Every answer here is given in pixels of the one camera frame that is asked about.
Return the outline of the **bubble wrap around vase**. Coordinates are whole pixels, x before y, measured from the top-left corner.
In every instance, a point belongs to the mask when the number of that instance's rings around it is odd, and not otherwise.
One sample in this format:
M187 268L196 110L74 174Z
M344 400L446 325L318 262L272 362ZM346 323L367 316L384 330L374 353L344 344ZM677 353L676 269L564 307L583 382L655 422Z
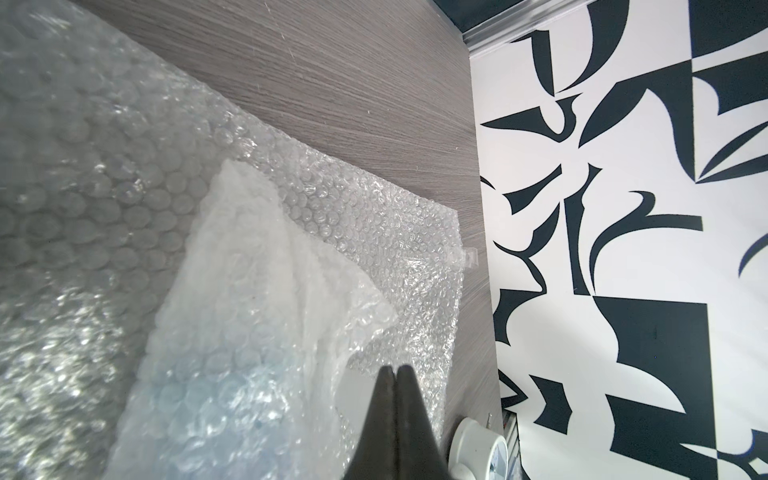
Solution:
M150 333L214 177L246 163L356 263L397 321L335 395L348 464L384 365L435 434L468 265L456 212L232 104L68 1L1 5L1 475L105 475Z

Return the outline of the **bubble-wrapped purple item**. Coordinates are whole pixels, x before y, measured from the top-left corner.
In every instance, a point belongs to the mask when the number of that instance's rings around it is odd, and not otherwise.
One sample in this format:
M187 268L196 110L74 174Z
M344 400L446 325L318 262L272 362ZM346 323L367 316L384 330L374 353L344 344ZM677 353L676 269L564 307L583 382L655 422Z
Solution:
M277 187L227 161L162 304L109 479L338 479L335 395L397 321L370 277L288 218Z

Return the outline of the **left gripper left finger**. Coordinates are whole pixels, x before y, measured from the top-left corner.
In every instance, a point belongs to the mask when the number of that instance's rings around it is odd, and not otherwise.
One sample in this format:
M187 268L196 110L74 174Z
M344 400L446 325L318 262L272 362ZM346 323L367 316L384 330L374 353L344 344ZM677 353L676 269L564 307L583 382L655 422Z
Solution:
M398 478L396 387L393 368L382 367L344 480Z

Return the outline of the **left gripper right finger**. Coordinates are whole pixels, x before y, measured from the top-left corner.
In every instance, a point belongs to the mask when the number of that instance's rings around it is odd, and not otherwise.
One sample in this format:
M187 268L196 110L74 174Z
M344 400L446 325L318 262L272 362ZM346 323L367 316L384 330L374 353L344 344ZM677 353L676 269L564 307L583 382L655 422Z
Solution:
M424 405L415 370L402 365L396 373L396 453L398 479L450 479Z

